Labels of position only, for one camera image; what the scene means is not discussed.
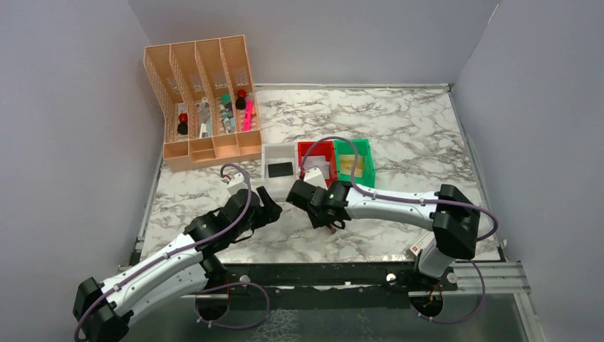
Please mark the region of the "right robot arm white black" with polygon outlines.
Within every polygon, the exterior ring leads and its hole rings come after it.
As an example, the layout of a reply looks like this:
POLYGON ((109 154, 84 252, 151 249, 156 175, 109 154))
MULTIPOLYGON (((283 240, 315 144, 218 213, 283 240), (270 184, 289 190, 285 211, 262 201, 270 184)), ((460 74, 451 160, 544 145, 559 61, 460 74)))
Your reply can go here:
POLYGON ((435 285, 446 268, 458 259, 476 254, 480 211, 453 185, 435 192, 393 192, 335 181, 324 189, 297 180, 286 201, 308 214, 313 227, 354 219, 378 219, 410 224, 432 232, 433 240, 420 252, 411 271, 412 283, 421 290, 435 285))

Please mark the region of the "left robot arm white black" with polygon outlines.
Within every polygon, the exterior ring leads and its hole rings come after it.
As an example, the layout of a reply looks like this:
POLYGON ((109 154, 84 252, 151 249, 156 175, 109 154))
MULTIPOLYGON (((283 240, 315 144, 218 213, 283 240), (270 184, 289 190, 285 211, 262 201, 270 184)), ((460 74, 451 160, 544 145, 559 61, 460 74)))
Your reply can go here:
POLYGON ((195 217, 151 257, 103 281, 86 279, 73 306, 75 341, 120 341, 135 316, 159 302, 150 294, 164 283, 172 285, 167 298, 194 289, 218 291, 227 283, 227 270, 217 252, 243 241, 244 232, 276 222, 281 213, 264 187, 240 189, 223 207, 195 217))

